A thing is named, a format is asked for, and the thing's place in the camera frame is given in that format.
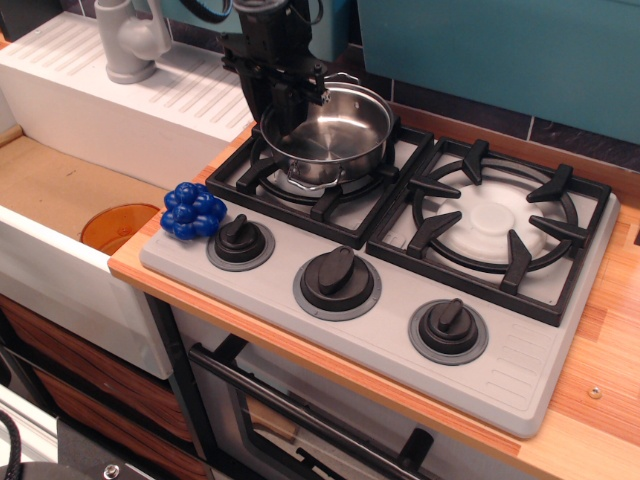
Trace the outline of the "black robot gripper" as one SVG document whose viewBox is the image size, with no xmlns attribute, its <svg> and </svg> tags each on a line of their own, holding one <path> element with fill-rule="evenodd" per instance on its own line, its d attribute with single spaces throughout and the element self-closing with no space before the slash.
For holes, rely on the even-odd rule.
<svg viewBox="0 0 640 480">
<path fill-rule="evenodd" d="M 322 20 L 324 5 L 312 15 L 307 1 L 236 1 L 239 33 L 224 33 L 225 67 L 240 77 L 253 119 L 260 122 L 272 105 L 281 136 L 306 119 L 306 102 L 330 99 L 325 64 L 311 54 L 312 27 Z"/>
</svg>

